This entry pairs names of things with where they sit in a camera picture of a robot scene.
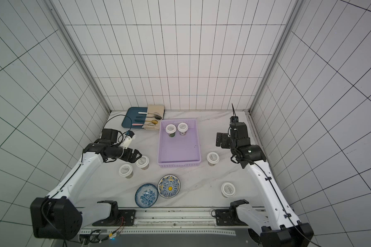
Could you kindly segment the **purple perforated plastic basket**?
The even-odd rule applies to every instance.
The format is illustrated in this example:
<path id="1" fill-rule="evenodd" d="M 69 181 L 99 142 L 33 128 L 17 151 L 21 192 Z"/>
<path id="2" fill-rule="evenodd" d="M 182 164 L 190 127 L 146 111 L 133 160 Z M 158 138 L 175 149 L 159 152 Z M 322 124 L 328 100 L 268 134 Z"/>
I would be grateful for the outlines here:
<path id="1" fill-rule="evenodd" d="M 174 124 L 177 127 L 181 122 L 185 122 L 189 126 L 186 135 L 180 135 L 177 130 L 174 137 L 169 137 L 166 133 L 166 126 Z M 197 119 L 178 118 L 162 120 L 159 134 L 158 165 L 161 168 L 198 166 L 201 161 Z"/>

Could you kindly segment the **green yogurt cup white lid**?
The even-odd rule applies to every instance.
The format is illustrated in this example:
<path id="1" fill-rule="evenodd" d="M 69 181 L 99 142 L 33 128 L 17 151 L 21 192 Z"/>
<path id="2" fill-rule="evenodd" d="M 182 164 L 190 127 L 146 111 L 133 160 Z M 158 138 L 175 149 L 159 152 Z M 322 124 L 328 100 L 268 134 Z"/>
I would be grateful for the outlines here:
<path id="1" fill-rule="evenodd" d="M 166 133 L 169 137 L 174 137 L 176 135 L 177 127 L 174 124 L 168 124 L 166 126 Z"/>

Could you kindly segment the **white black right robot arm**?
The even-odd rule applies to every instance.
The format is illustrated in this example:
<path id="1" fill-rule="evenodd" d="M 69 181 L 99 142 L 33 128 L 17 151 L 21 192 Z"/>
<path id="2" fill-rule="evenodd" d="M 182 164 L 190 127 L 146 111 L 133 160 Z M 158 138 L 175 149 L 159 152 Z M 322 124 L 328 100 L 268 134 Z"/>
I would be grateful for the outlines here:
<path id="1" fill-rule="evenodd" d="M 254 209 L 244 199 L 229 207 L 229 219 L 248 226 L 251 239 L 264 247 L 307 247 L 312 243 L 313 229 L 303 223 L 289 206 L 272 175 L 268 160 L 248 136 L 247 125 L 231 117 L 226 133 L 217 133 L 216 146 L 230 149 L 231 161 L 241 165 L 251 177 L 263 202 L 266 214 Z"/>

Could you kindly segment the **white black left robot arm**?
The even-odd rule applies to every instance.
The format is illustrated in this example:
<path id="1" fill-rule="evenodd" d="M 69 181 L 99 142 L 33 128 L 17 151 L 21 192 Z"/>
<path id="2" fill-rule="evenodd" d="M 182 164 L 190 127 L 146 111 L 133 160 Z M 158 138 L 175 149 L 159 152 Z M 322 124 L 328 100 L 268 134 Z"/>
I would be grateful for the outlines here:
<path id="1" fill-rule="evenodd" d="M 123 160 L 135 163 L 142 154 L 129 147 L 134 132 L 128 130 L 121 142 L 118 131 L 103 129 L 102 136 L 83 149 L 75 167 L 44 198 L 30 205 L 33 233 L 36 238 L 73 239 L 85 226 L 98 221 L 118 223 L 120 211 L 115 201 L 99 201 L 90 207 L 77 209 L 78 197 L 95 171 L 104 163 Z"/>

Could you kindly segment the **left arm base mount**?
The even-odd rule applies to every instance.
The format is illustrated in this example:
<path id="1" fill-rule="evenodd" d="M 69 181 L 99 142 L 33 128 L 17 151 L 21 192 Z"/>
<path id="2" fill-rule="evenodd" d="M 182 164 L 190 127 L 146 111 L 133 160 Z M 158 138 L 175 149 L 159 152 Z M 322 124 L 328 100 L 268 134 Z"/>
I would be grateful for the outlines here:
<path id="1" fill-rule="evenodd" d="M 133 226 L 136 210 L 112 211 L 108 218 L 93 223 L 93 226 Z"/>

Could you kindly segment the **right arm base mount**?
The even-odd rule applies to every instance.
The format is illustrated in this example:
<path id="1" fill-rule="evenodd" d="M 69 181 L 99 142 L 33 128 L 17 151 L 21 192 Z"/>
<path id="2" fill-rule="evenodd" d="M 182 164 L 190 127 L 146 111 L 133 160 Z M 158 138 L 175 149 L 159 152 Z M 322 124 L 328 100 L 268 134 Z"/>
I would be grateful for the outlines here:
<path id="1" fill-rule="evenodd" d="M 228 209 L 218 209 L 213 211 L 213 217 L 217 226 L 234 226 L 233 213 Z"/>

